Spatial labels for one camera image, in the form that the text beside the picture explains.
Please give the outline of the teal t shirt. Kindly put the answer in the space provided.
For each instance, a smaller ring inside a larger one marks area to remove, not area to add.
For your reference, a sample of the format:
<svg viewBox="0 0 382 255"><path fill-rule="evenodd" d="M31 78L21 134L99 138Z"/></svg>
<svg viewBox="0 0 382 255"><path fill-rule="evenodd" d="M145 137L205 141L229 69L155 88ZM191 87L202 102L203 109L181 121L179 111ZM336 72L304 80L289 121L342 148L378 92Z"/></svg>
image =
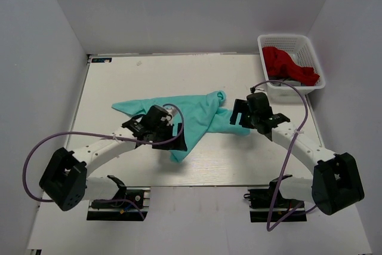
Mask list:
<svg viewBox="0 0 382 255"><path fill-rule="evenodd" d="M184 137L187 151L172 150L170 160L182 162L205 133L223 133L247 136L248 128L231 125L232 111L223 107L226 99L224 91L214 91L205 95L157 97L114 103L112 109L128 116L146 114L151 106L174 104L182 112L185 121Z"/></svg>

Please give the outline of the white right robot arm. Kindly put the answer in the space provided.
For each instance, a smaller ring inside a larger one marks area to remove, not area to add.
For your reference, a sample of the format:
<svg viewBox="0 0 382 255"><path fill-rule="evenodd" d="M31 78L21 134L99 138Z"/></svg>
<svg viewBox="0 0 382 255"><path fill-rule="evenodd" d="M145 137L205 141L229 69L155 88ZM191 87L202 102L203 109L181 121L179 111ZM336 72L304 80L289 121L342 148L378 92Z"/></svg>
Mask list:
<svg viewBox="0 0 382 255"><path fill-rule="evenodd" d="M261 116L245 112L240 124L256 130L271 142L287 150L311 173L311 179L282 173L269 183L271 206L284 206L290 200L314 204L326 215L332 215L365 197L355 158L336 153L306 136L283 114Z"/></svg>

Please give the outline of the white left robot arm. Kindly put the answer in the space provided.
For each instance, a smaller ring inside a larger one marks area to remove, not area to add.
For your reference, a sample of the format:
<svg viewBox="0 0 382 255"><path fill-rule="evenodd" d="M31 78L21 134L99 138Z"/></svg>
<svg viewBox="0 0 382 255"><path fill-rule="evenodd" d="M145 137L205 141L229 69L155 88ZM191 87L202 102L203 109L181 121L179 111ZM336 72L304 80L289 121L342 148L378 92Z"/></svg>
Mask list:
<svg viewBox="0 0 382 255"><path fill-rule="evenodd" d="M121 206L127 200L123 181L113 175L93 177L92 173L141 145L186 151L184 124L171 124L166 118L131 118L111 135L102 136L90 145L74 150L60 148L53 153L39 186L63 211L85 200Z"/></svg>

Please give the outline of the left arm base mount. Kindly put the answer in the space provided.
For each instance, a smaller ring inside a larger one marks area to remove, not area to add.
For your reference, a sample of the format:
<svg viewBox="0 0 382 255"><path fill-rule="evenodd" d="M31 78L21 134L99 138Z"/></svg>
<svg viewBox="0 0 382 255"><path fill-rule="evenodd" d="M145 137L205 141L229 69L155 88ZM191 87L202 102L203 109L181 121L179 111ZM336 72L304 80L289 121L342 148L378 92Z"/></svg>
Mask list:
<svg viewBox="0 0 382 255"><path fill-rule="evenodd" d="M88 207L88 221L142 222L150 205L150 188L128 188L118 198L107 202L105 199L91 201Z"/></svg>

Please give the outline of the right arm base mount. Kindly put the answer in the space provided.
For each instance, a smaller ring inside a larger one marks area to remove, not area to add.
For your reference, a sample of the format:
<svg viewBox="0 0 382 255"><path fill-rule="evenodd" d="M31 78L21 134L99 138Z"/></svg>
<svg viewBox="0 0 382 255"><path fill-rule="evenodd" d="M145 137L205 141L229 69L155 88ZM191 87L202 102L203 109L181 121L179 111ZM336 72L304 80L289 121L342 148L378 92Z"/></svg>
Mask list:
<svg viewBox="0 0 382 255"><path fill-rule="evenodd" d="M244 194L244 199L249 203L249 216L251 223L266 223L269 213L272 193L269 188L261 186L248 189ZM287 212L299 206L292 215L287 217L285 222L306 222L307 216L305 206L302 201L295 199L283 199L278 195L272 211L271 222L276 223Z"/></svg>

